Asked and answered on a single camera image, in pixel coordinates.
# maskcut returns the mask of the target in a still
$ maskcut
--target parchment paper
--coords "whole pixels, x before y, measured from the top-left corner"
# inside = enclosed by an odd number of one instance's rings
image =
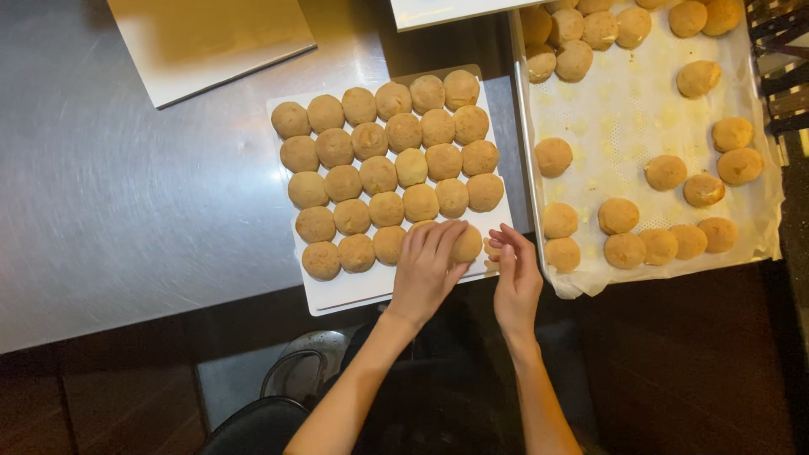
[[[635,50],[613,45],[595,52],[592,68],[580,83],[564,83],[556,75],[531,84],[530,113],[534,131],[532,148],[552,136],[573,148],[574,161],[556,179],[535,181],[537,200],[565,202],[579,215],[574,240],[582,249],[582,263],[570,274],[549,267],[550,281],[562,298],[601,292],[609,283],[670,278],[701,270],[780,258],[778,224],[781,222],[781,168],[768,147],[761,105],[754,92],[750,68],[750,40],[742,22],[719,38],[701,33],[676,37],[668,26],[668,11],[675,3],[651,11],[652,31]],[[615,14],[634,2],[619,0]],[[687,100],[677,91],[675,77],[687,63],[713,60],[722,78],[707,96]],[[753,124],[750,147],[758,150],[765,168],[755,181],[726,187],[720,203],[697,209],[683,198],[682,185],[665,193],[649,187],[644,167],[658,155],[677,155],[692,176],[704,170],[717,176],[719,158],[710,138],[711,126],[724,117],[744,117]],[[534,172],[539,169],[531,153]],[[665,266],[641,265],[619,270],[604,259],[607,236],[598,225],[598,209],[607,198],[627,198],[637,204],[640,222],[633,229],[670,228],[696,224],[720,216],[733,220],[739,241],[722,254],[703,253],[690,261],[672,260]],[[544,206],[537,207],[542,213]]]
[[[434,74],[438,76],[440,79],[443,79],[444,76],[449,74],[453,70],[457,69],[464,69],[469,71],[470,73],[474,74],[478,77],[478,80],[481,80],[481,70],[477,65],[466,65],[466,66],[459,66],[455,68],[447,68],[445,70],[436,70],[430,71],[427,73],[420,73],[420,74],[412,74],[409,76],[403,76],[400,78],[394,78],[393,80],[398,83],[402,83],[405,86],[410,85],[410,83],[417,77],[422,76],[424,74]],[[382,84],[378,85],[366,85],[362,86],[367,88],[371,91],[371,93],[376,93],[376,89],[379,88]],[[351,87],[356,86],[348,86],[348,87],[339,87],[333,90],[328,91],[319,91],[315,93],[307,93],[303,95],[297,96],[288,96],[285,98],[276,98],[273,100],[267,101],[267,114],[268,116],[272,115],[273,109],[278,106],[280,103],[284,101],[295,101],[298,104],[302,105],[306,108],[309,105],[309,102],[312,98],[318,95],[329,94],[337,99],[341,99],[343,93]],[[489,114],[489,132],[486,135],[486,140],[494,143],[497,145],[496,141],[494,140],[494,130],[491,127],[491,112],[489,111],[489,105],[486,102],[486,94],[483,88],[483,83],[481,82],[481,93],[477,100],[477,106],[482,108]],[[418,113],[413,111],[413,114],[416,117],[421,118]],[[380,125],[384,126],[385,122],[377,119],[376,121]],[[349,125],[347,122],[345,123],[344,130],[348,131],[350,134],[351,131],[354,129]],[[273,135],[273,146],[275,148],[275,153],[277,154],[278,151],[281,150],[282,140],[281,138],[272,130]],[[316,138],[316,134],[312,133],[312,138]],[[396,154],[392,151],[388,151],[387,157],[391,161],[396,161]],[[354,167],[359,169],[361,162],[358,159],[354,160]],[[320,166],[319,174],[322,176],[326,176],[328,169],[324,168],[322,165]],[[289,179],[292,176],[292,173],[288,171],[283,166],[280,166],[279,169],[280,178],[283,179],[285,185],[289,183]],[[498,170],[495,169],[495,175],[499,176]],[[458,177],[462,182],[466,182],[468,178],[461,173]],[[435,188],[435,182],[431,181],[429,178],[427,179],[427,185],[432,186]],[[401,187],[396,188],[396,192],[401,195],[405,192],[405,190]],[[360,199],[368,203],[371,200],[371,197],[368,196],[364,191],[360,196]],[[334,211],[334,202],[329,202],[328,209]],[[295,256],[298,258],[300,263],[301,256],[303,255],[303,250],[307,247],[307,243],[300,238],[298,233],[294,229],[294,222],[295,218],[298,216],[298,209],[293,208],[290,211],[290,228],[292,229],[294,241],[295,241]],[[499,229],[500,223],[506,223],[511,225],[511,211],[508,205],[508,198],[506,195],[503,195],[503,199],[500,201],[497,207],[490,212],[485,213],[476,213],[471,210],[466,210],[464,215],[460,218],[469,221],[469,223],[475,226],[480,232],[481,235],[486,238],[488,236],[489,229]],[[442,222],[446,220],[441,215],[438,215],[436,221]],[[401,226],[407,230],[412,226],[412,223],[405,220]],[[374,233],[376,232],[376,227],[371,225],[371,228],[366,232],[366,235],[369,236],[371,239],[374,238]],[[335,245],[340,243],[340,240],[343,239],[343,235],[340,232],[337,233],[334,240],[332,242]],[[487,276],[491,276],[492,274],[496,274],[493,270],[493,267],[489,264],[487,260],[487,253],[486,251],[482,250],[480,256],[478,256],[477,260],[475,260],[472,266],[469,268],[467,274],[461,279],[461,282],[471,281],[473,279],[482,279]],[[396,268],[393,266],[386,266],[381,262],[377,261],[370,270],[361,274],[350,274],[347,273],[345,270],[341,270],[340,274],[331,281],[319,281],[311,276],[303,269],[301,266],[301,275],[303,276],[303,286],[306,290],[307,301],[309,304],[309,313],[313,316],[320,316],[323,314],[334,313],[337,311],[342,311],[348,308],[355,308],[362,305],[372,304],[375,302],[380,302],[382,300],[390,299],[391,293],[393,292],[393,279],[396,276]]]

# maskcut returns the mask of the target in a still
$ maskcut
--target perforated baking mat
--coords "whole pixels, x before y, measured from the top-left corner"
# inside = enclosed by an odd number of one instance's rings
[[[742,22],[719,38],[698,34],[680,39],[668,26],[668,11],[674,4],[650,12],[651,33],[637,49],[613,45],[606,52],[595,52],[592,68],[580,83],[565,83],[556,75],[541,84],[528,83],[519,13],[510,15],[537,232],[541,232],[544,206],[551,202],[571,205],[579,217],[572,237],[581,247],[582,262],[574,272],[557,273],[548,266],[540,246],[543,271],[560,297],[574,298],[583,292],[593,296],[609,283],[670,278],[781,257],[781,168],[765,137],[746,25]],[[617,0],[611,11],[617,14],[629,6],[635,3]],[[722,77],[707,96],[687,100],[677,91],[675,78],[685,64],[696,60],[716,61]],[[744,117],[753,124],[750,147],[765,161],[758,179],[740,187],[727,186],[723,200],[702,209],[684,200],[682,185],[663,193],[649,187],[644,168],[659,155],[682,158],[689,176],[703,171],[717,176],[720,155],[713,149],[710,129],[724,117]],[[574,154],[570,168],[555,179],[540,175],[532,152],[549,137],[565,139]],[[617,269],[604,259],[607,236],[599,229],[597,215],[601,203],[614,197],[627,198],[640,210],[635,233],[720,216],[736,223],[739,241],[727,253],[703,253],[690,261],[674,259],[665,266]]]
[[[485,89],[483,87],[483,82],[481,78],[481,69],[477,65],[466,65],[466,66],[457,66],[453,68],[446,68],[444,70],[436,70],[436,71],[429,71],[426,73],[420,74],[411,74],[409,76],[402,76],[398,78],[393,78],[394,82],[398,82],[404,84],[406,87],[410,86],[410,83],[418,78],[419,76],[423,76],[425,74],[434,74],[435,76],[439,77],[440,79],[444,79],[444,76],[452,72],[453,70],[463,69],[469,71],[470,73],[474,74],[478,81],[481,82],[481,93],[477,99],[477,106],[482,108],[486,111],[489,115],[489,132],[486,135],[486,140],[493,143],[497,146],[497,142],[494,140],[494,130],[491,125],[491,111],[489,110],[489,104],[486,101],[486,94]],[[371,93],[376,93],[376,89],[379,88],[382,84],[375,84],[375,85],[360,85],[359,87],[365,87],[371,91]],[[327,91],[318,91],[314,93],[306,93],[302,95],[296,96],[287,96],[284,98],[276,98],[273,100],[267,101],[267,115],[270,116],[280,103],[284,101],[295,101],[298,104],[302,105],[306,108],[309,105],[309,101],[312,98],[318,95],[332,95],[338,100],[342,98],[343,93],[351,87],[357,86],[348,86],[348,87],[337,87],[332,90]],[[413,111],[413,115],[419,117],[421,116]],[[381,119],[376,120],[382,126],[385,126],[385,122]],[[343,127],[349,134],[354,130],[347,122]],[[283,180],[284,186],[289,184],[289,179],[292,176],[292,173],[284,168],[283,164],[281,164],[281,159],[278,155],[278,151],[281,150],[281,144],[283,143],[281,138],[272,130],[273,135],[273,146],[275,148],[275,158],[277,160],[278,165],[278,176],[280,179]],[[312,133],[312,138],[316,138],[317,135]],[[396,154],[392,151],[388,151],[387,157],[391,161],[396,161]],[[360,161],[358,159],[354,160],[354,167],[359,169]],[[326,176],[328,169],[320,166],[320,170],[318,171],[321,176]],[[498,170],[494,170],[494,174],[499,176]],[[461,173],[458,177],[462,182],[466,183],[468,178]],[[427,185],[435,188],[435,182],[427,179]],[[399,195],[402,195],[405,190],[400,186],[396,188],[396,192]],[[360,195],[360,199],[368,203],[371,200],[371,197],[368,196],[364,191]],[[290,207],[290,228],[292,229],[292,236],[294,237],[295,241],[295,256],[298,258],[298,262],[300,263],[301,256],[303,255],[303,250],[307,247],[307,243],[303,241],[302,238],[298,235],[298,233],[294,229],[295,218],[298,216],[298,209],[292,205],[292,202],[287,200],[289,207]],[[334,212],[334,202],[329,202],[328,209]],[[512,225],[511,222],[511,211],[508,205],[508,198],[505,194],[503,194],[503,198],[501,199],[500,203],[494,210],[485,212],[485,213],[476,213],[471,210],[466,210],[463,216],[460,219],[467,220],[469,223],[477,228],[484,239],[487,237],[487,233],[489,229],[499,229],[500,223],[506,223],[509,226]],[[441,215],[438,215],[438,218],[435,219],[438,222],[445,221]],[[401,227],[405,230],[409,229],[410,226],[413,224],[409,221],[405,220]],[[374,233],[376,233],[376,227],[371,225],[371,228],[366,232],[366,235],[369,236],[371,239],[374,238]],[[343,235],[340,232],[337,233],[334,240],[332,242],[335,245],[340,243],[340,240],[343,239]],[[489,263],[487,259],[486,251],[481,251],[481,254],[478,258],[473,262],[472,266],[469,268],[469,271],[464,275],[461,279],[461,282],[472,281],[474,279],[482,279],[487,276],[491,276],[496,274],[494,271],[494,266]],[[301,275],[303,276],[303,287],[306,290],[307,295],[307,302],[309,304],[309,312],[313,316],[320,316],[323,314],[334,313],[337,311],[346,310],[348,308],[355,308],[362,305],[373,304],[375,302],[380,302],[382,300],[388,300],[391,298],[391,293],[393,292],[393,279],[396,276],[396,268],[394,266],[386,266],[383,263],[377,261],[371,267],[370,270],[361,274],[350,274],[345,270],[341,270],[340,274],[331,281],[319,281],[311,276],[303,269],[301,266]]]

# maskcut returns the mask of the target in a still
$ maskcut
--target left hand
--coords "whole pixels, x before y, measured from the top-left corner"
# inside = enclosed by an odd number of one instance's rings
[[[424,326],[469,270],[471,262],[450,263],[452,245],[467,226],[466,221],[428,223],[404,236],[386,313],[413,324],[416,331]]]

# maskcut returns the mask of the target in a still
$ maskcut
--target white tray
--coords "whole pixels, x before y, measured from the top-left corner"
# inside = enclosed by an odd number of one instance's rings
[[[635,2],[618,0],[611,11],[617,14],[629,6]],[[573,273],[558,274],[548,266],[539,242],[541,268],[562,298],[575,298],[583,292],[593,296],[609,283],[670,278],[781,257],[781,168],[765,137],[746,25],[742,22],[719,38],[698,34],[680,39],[668,27],[672,6],[650,12],[652,31],[637,49],[613,45],[606,52],[594,52],[592,68],[580,83],[562,82],[554,74],[542,84],[530,84],[519,13],[510,13],[523,153],[531,164],[527,173],[533,182],[537,237],[543,238],[541,218],[546,203],[566,202],[579,213],[579,228],[573,238],[582,249],[582,263]],[[707,96],[686,100],[677,91],[675,77],[686,63],[696,60],[718,62],[722,79]],[[691,207],[683,199],[682,185],[665,193],[649,187],[643,170],[658,155],[683,158],[689,176],[703,170],[716,176],[720,155],[713,149],[710,127],[733,116],[753,124],[751,147],[765,160],[758,179],[738,188],[727,186],[725,198],[704,209]],[[574,162],[564,175],[545,179],[536,166],[533,147],[551,136],[571,145]],[[600,231],[597,217],[601,203],[611,197],[637,204],[641,218],[633,229],[636,233],[721,216],[737,224],[740,238],[727,253],[704,253],[690,261],[674,259],[665,266],[644,264],[634,270],[620,270],[604,259],[607,236]]]
[[[491,112],[489,111],[489,105],[486,102],[486,94],[483,88],[483,82],[481,78],[481,69],[477,65],[466,65],[466,66],[458,66],[455,68],[447,68],[445,70],[436,70],[430,71],[426,73],[420,74],[412,74],[409,76],[402,76],[399,78],[394,78],[393,81],[402,83],[405,86],[409,87],[410,83],[417,77],[423,76],[424,74],[434,74],[439,78],[443,79],[444,76],[449,74],[453,70],[463,69],[469,71],[470,73],[477,76],[478,80],[481,81],[481,94],[477,100],[477,106],[482,108],[489,114],[489,133],[486,135],[486,140],[490,141],[497,145],[494,140],[494,129],[491,126]],[[379,88],[382,84],[376,85],[366,85],[364,86],[372,93],[376,93],[376,89]],[[356,86],[348,86],[348,87],[337,87],[332,90],[327,91],[319,91],[313,93],[306,93],[302,95],[296,96],[287,96],[285,98],[276,98],[274,100],[267,101],[267,114],[268,118],[272,114],[273,109],[278,106],[280,103],[284,101],[295,101],[306,108],[309,105],[309,101],[318,95],[332,95],[336,97],[338,100],[342,98],[343,92],[348,90],[351,87]],[[417,113],[413,112],[414,115],[421,118]],[[384,125],[385,122],[377,119],[376,121],[380,125]],[[275,154],[277,155],[278,151],[281,149],[281,138],[272,130],[272,126],[268,123],[268,128],[272,131],[273,135],[273,147],[275,148]],[[344,126],[344,129],[351,133],[354,129],[349,125],[347,122]],[[392,151],[388,151],[387,157],[394,161],[396,159],[396,154]],[[289,179],[292,176],[292,173],[289,172],[286,168],[281,165],[281,160],[277,160],[279,163],[278,175],[279,178],[283,179],[284,184],[289,183]],[[354,167],[359,168],[360,161],[358,159],[354,160]],[[319,174],[325,176],[327,170],[320,166]],[[499,176],[498,170],[495,169],[495,175]],[[463,182],[466,182],[468,178],[461,174],[459,179]],[[435,187],[435,182],[427,179],[427,185]],[[396,188],[396,192],[401,195],[405,192],[404,189],[401,187]],[[365,202],[371,200],[371,198],[363,192],[360,196]],[[329,210],[334,211],[334,202],[329,202],[328,204]],[[295,218],[298,216],[298,210],[294,207],[290,210],[290,228],[292,229],[294,241],[295,241],[295,256],[298,258],[300,263],[301,255],[303,254],[303,250],[307,247],[307,243],[300,238],[298,233],[294,229],[294,222]],[[508,205],[508,198],[506,195],[503,195],[503,199],[500,201],[497,207],[494,210],[486,213],[476,213],[471,210],[466,210],[464,216],[461,219],[469,221],[470,224],[475,226],[478,230],[480,230],[481,235],[486,238],[489,229],[498,229],[500,223],[506,223],[511,225],[511,211]],[[441,215],[438,216],[436,221],[444,221]],[[406,230],[410,228],[412,224],[405,220],[402,223],[402,227]],[[371,228],[366,232],[370,238],[374,237],[374,233],[376,232],[376,227],[371,225]],[[337,245],[340,243],[340,240],[344,236],[337,233],[334,240],[332,242]],[[478,256],[477,260],[473,262],[472,266],[469,268],[469,272],[461,279],[461,282],[471,281],[473,279],[482,279],[487,276],[491,276],[496,274],[493,271],[493,267],[488,263],[489,261],[486,259],[487,254],[485,251],[481,251],[480,256]],[[309,304],[309,312],[313,316],[320,316],[323,314],[334,313],[337,311],[346,310],[348,308],[355,308],[362,305],[373,304],[375,302],[380,302],[382,300],[388,300],[391,298],[391,293],[393,292],[393,279],[396,276],[396,268],[394,266],[385,266],[381,262],[377,261],[370,270],[365,273],[361,274],[349,274],[344,270],[340,271],[340,274],[333,280],[323,282],[317,281],[309,276],[308,273],[303,269],[301,266],[301,275],[303,276],[303,287],[306,290],[307,295],[307,302]]]

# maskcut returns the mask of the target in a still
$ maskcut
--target stainless steel table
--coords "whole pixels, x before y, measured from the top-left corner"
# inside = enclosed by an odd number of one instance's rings
[[[104,0],[0,3],[0,353],[300,284],[265,101],[478,64],[528,224],[506,18],[396,33],[301,0],[319,48],[154,109]]]

